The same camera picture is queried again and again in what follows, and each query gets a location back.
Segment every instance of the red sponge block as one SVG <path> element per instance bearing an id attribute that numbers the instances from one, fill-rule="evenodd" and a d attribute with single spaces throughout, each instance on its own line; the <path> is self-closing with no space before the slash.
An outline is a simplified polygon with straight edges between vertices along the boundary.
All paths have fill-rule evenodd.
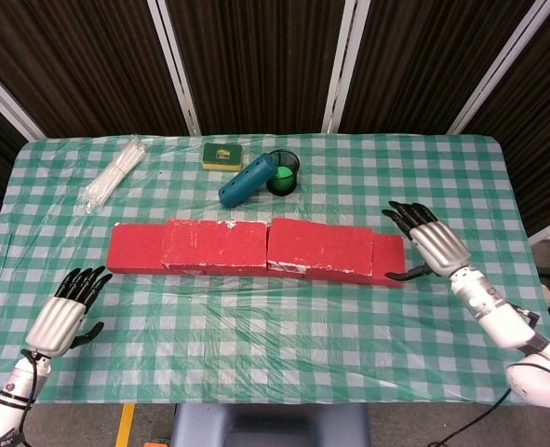
<path id="1" fill-rule="evenodd" d="M 163 265 L 206 275 L 265 275 L 266 223 L 168 221 Z"/>
<path id="2" fill-rule="evenodd" d="M 118 223 L 107 250 L 107 268 L 114 273 L 165 275 L 161 264 L 164 224 Z"/>
<path id="3" fill-rule="evenodd" d="M 306 279 L 370 284 L 371 252 L 368 228 L 274 218 L 267 261 L 269 270 Z"/>
<path id="4" fill-rule="evenodd" d="M 399 235 L 373 235 L 371 284 L 386 287 L 400 287 L 402 282 L 387 278 L 386 272 L 403 273 L 405 271 L 405 248 L 403 237 Z"/>

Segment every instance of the black cable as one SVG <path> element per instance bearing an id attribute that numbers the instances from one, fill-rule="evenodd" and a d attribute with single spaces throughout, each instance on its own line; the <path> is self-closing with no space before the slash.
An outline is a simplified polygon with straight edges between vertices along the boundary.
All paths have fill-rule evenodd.
<path id="1" fill-rule="evenodd" d="M 26 421 L 26 415 L 28 414 L 29 410 L 31 409 L 31 405 L 33 405 L 34 400 L 34 391 L 36 390 L 36 361 L 33 358 L 33 353 L 29 351 L 28 349 L 22 349 L 20 352 L 27 360 L 29 360 L 29 363 L 33 366 L 33 384 L 31 385 L 31 394 L 29 395 L 29 400 L 26 402 L 26 408 L 22 412 L 22 418 L 20 419 L 20 425 L 18 427 L 18 432 L 23 433 L 24 431 L 24 422 Z M 31 444 L 29 444 L 26 440 L 22 442 L 22 444 L 25 447 L 32 447 Z"/>
<path id="2" fill-rule="evenodd" d="M 444 438 L 443 440 L 435 440 L 433 442 L 430 442 L 429 444 L 427 444 L 427 447 L 449 447 L 448 444 L 446 443 L 447 441 L 449 441 L 450 439 L 454 438 L 455 436 L 457 436 L 459 433 L 462 433 L 464 432 L 467 428 L 469 428 L 470 426 L 473 426 L 475 425 L 476 423 L 478 423 L 481 419 L 483 419 L 484 417 L 486 417 L 488 414 L 490 414 L 491 412 L 493 412 L 495 409 L 497 409 L 500 404 L 502 404 L 502 402 L 504 402 L 506 400 L 506 398 L 508 397 L 508 395 L 510 394 L 511 392 L 511 389 L 508 388 L 506 390 L 506 392 L 504 394 L 502 394 L 502 397 L 499 398 L 496 403 L 494 403 L 491 408 L 489 410 L 487 410 L 485 413 L 481 414 L 480 416 L 476 417 L 473 421 L 471 421 L 469 424 L 465 425 L 465 426 L 462 426 L 461 428 L 459 428 L 458 430 L 456 431 L 453 431 L 452 433 L 450 433 L 446 438 Z"/>

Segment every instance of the small green box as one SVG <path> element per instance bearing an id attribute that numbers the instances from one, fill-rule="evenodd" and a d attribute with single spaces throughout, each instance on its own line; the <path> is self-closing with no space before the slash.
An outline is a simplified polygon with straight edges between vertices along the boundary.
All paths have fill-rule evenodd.
<path id="1" fill-rule="evenodd" d="M 244 150 L 239 144 L 207 142 L 202 154 L 202 167 L 206 170 L 241 170 Z"/>

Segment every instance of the green checkered tablecloth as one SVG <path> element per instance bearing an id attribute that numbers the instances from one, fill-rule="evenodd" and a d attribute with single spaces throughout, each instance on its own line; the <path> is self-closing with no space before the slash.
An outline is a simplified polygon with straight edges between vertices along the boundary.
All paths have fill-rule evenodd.
<path id="1" fill-rule="evenodd" d="M 389 199 L 420 201 L 461 236 L 473 263 L 516 304 L 545 304 L 500 146 L 491 138 L 402 135 L 143 137 L 148 155 L 105 206 L 82 188 L 129 137 L 32 142 L 20 151 L 0 213 L 0 386 L 61 278 L 103 264 L 118 222 L 275 216 L 397 233 Z M 234 210 L 204 171 L 205 142 L 240 143 L 246 162 L 288 148 L 301 162 L 287 197 L 265 188 Z M 408 266 L 421 258 L 409 244 Z M 402 289 L 288 278 L 116 275 L 87 314 L 92 344 L 52 362 L 41 401 L 343 402 L 474 400 L 506 389 L 521 354 L 495 347 L 444 278 Z"/>

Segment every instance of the white robotic arm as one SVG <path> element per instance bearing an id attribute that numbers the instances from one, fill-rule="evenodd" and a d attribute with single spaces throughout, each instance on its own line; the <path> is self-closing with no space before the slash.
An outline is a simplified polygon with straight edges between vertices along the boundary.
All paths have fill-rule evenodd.
<path id="1" fill-rule="evenodd" d="M 425 264 L 387 276 L 408 280 L 434 272 L 449 278 L 452 291 L 496 345 L 526 355 L 506 368 L 510 388 L 524 401 L 550 408 L 550 342 L 529 326 L 481 272 L 471 267 L 469 250 L 429 209 L 418 203 L 390 205 L 396 211 L 384 210 L 384 215 L 413 241 Z"/>
<path id="2" fill-rule="evenodd" d="M 29 445 L 22 432 L 24 420 L 51 374 L 50 360 L 91 342 L 101 332 L 103 323 L 99 322 L 87 334 L 76 336 L 84 315 L 112 277 L 97 279 L 103 269 L 70 272 L 39 313 L 26 337 L 29 349 L 21 351 L 24 359 L 0 390 L 0 447 Z"/>

